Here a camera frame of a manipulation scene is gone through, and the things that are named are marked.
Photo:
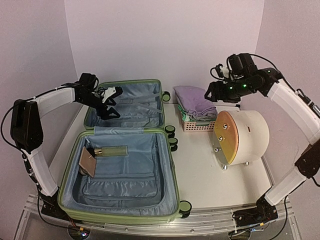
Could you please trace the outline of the purple garment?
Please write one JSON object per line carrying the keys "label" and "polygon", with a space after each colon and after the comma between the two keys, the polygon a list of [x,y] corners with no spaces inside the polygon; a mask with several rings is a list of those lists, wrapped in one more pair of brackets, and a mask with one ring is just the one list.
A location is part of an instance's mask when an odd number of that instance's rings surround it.
{"label": "purple garment", "polygon": [[194,116],[202,116],[206,112],[213,112],[216,109],[216,106],[211,101],[205,99],[206,90],[203,88],[196,86],[175,86],[173,89],[178,103],[183,109]]}

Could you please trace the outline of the green tie-dye garment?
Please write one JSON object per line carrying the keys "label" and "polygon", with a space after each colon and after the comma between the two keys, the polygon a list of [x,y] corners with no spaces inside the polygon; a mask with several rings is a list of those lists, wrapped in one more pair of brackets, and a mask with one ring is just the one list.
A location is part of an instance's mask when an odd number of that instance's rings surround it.
{"label": "green tie-dye garment", "polygon": [[194,116],[188,113],[181,105],[177,107],[184,122],[210,122],[215,120],[218,115],[217,110],[214,109],[214,111],[207,111],[204,115]]}

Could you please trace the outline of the translucent green bottle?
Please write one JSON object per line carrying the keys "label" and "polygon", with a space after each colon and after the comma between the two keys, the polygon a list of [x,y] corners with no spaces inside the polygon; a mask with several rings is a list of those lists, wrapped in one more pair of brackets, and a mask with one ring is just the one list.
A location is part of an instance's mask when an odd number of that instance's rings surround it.
{"label": "translucent green bottle", "polygon": [[129,154],[127,146],[105,146],[95,148],[94,152],[97,157],[121,157]]}

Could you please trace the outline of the green hard-shell suitcase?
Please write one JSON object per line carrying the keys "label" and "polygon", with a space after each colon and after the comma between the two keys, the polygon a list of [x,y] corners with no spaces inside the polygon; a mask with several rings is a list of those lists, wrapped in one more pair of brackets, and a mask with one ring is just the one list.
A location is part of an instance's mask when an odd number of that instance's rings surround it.
{"label": "green hard-shell suitcase", "polygon": [[192,204],[180,200],[172,150],[164,130],[161,82],[139,79],[104,82],[120,87],[118,118],[86,112],[58,192],[57,203],[79,221],[158,224],[187,218]]}

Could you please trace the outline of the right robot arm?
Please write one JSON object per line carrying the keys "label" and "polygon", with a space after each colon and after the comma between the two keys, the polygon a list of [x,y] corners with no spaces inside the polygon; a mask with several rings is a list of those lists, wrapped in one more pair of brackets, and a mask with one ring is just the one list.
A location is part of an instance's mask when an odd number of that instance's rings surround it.
{"label": "right robot arm", "polygon": [[276,206],[320,168],[320,110],[274,66],[258,68],[251,53],[233,54],[224,64],[210,70],[213,82],[204,97],[214,103],[236,104],[250,94],[259,93],[275,113],[264,109],[255,116],[252,110],[225,110],[236,122],[218,119],[212,134],[215,157],[230,155],[225,167],[240,167],[258,152],[266,160],[274,184],[255,206],[233,213],[236,225],[243,227],[278,218]]}

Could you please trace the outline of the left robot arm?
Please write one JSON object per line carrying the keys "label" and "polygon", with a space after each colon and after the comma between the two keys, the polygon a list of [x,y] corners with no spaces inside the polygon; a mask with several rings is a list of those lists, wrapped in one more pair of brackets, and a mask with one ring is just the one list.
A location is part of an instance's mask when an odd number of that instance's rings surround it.
{"label": "left robot arm", "polygon": [[95,109],[102,120],[117,119],[115,98],[123,93],[120,86],[99,86],[96,75],[82,73],[74,83],[65,83],[28,99],[17,99],[7,111],[11,113],[9,146],[21,152],[26,172],[36,186],[38,199],[47,206],[47,213],[69,220],[67,206],[58,199],[59,187],[43,153],[44,133],[41,119],[46,114],[77,102]]}

